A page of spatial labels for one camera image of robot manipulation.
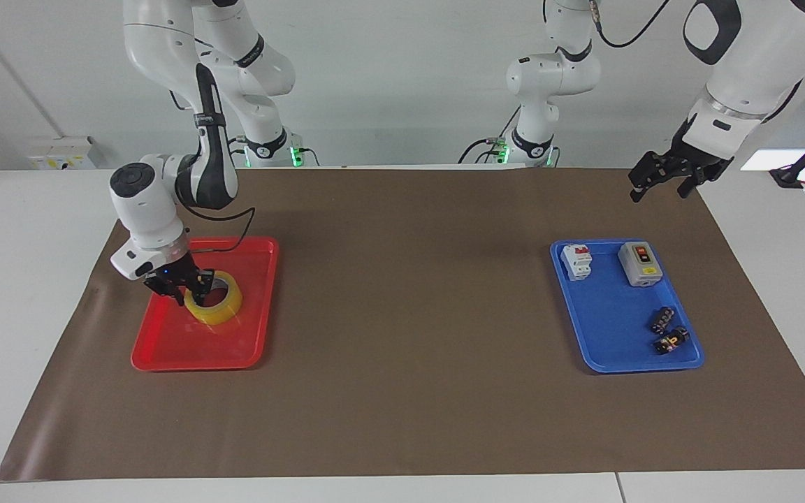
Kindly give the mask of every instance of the white wall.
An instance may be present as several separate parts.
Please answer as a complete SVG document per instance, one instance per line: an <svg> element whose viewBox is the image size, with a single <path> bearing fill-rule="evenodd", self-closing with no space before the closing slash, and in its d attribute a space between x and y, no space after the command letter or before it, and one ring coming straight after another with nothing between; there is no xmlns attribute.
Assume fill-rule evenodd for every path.
<svg viewBox="0 0 805 503"><path fill-rule="evenodd" d="M508 63L551 50L540 0L248 4L298 71L294 92L277 99L285 123L333 165L455 162L470 141L497 134L517 105L505 89ZM604 3L609 37L630 37L657 5ZM709 74L681 41L689 6L672 3L630 48L595 43L600 86L558 102L563 165L631 166L667 147ZM23 168L29 137L58 131L92 136L109 166L194 149L189 115L127 61L119 0L0 0L0 58L0 168ZM805 131L801 120L793 131ZM229 133L240 133L233 118ZM782 134L779 144L805 140Z"/></svg>

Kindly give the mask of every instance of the white robotic arm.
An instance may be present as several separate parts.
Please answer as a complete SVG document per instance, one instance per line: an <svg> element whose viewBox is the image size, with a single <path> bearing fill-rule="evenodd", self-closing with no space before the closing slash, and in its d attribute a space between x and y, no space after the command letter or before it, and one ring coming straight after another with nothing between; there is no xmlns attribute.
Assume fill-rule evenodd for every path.
<svg viewBox="0 0 805 503"><path fill-rule="evenodd" d="M554 96L594 89L601 63L592 54L592 17L588 0L552 0L547 6L546 34L556 50L531 54L508 67L508 89L521 102L520 117L505 131L507 162L540 166L547 162L558 121Z"/></svg>
<svg viewBox="0 0 805 503"><path fill-rule="evenodd" d="M683 29L713 75L662 155L630 171L632 199L687 176L681 197L716 181L757 127L777 115L805 76L805 0L697 0Z"/></svg>
<svg viewBox="0 0 805 503"><path fill-rule="evenodd" d="M212 70L198 58L192 8L210 28L214 50L204 55ZM271 100L248 93L290 92L293 67L256 32L240 0L124 0L124 38L131 63L144 76L191 104L198 151L147 155L116 170L111 200L130 239L111 263L125 277L144 278L146 286L175 297L180 305L180 286L201 303L210 292L213 271L195 265L175 205L220 210L237 194L217 83L242 119L247 146L259 144L262 159L279 162L289 135Z"/></svg>

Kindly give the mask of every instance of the roll of tape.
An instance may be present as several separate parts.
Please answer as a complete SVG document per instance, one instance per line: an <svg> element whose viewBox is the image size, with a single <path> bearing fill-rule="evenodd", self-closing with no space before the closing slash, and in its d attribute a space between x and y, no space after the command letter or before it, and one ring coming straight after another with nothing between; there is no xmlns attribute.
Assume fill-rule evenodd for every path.
<svg viewBox="0 0 805 503"><path fill-rule="evenodd" d="M240 311L242 296L232 275L218 270L213 277L213 289L226 289L226 298L213 307L201 307L194 303L191 292L185 290L185 308L205 325L220 325L232 319Z"/></svg>

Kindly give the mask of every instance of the blue tray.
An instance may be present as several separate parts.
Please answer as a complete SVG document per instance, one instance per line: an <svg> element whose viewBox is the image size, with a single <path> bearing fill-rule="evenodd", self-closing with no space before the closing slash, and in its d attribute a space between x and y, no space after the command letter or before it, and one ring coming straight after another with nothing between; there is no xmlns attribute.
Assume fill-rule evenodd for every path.
<svg viewBox="0 0 805 503"><path fill-rule="evenodd" d="M704 351L653 246L664 278L646 289L630 286L617 252L632 241L644 240L559 241L550 249L582 358L601 373L697 369L704 364ZM587 245L592 254L592 273L582 281L569 280L561 261L561 249L575 242ZM673 353L658 354L652 343L660 337L648 327L664 306L676 312L670 327L687 328L691 338Z"/></svg>

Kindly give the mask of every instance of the brown tablecloth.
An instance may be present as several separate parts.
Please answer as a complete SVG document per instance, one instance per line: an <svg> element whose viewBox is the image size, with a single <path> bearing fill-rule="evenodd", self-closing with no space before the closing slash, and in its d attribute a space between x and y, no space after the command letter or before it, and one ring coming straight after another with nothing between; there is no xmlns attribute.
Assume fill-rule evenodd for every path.
<svg viewBox="0 0 805 503"><path fill-rule="evenodd" d="M133 369L150 292L108 264L118 225L0 481L805 468L805 378L696 194L635 205L626 172L572 169L240 187L231 210L256 204L252 233L282 246L263 360ZM242 226L183 217L196 235ZM653 243L702 368L585 366L549 243L590 238Z"/></svg>

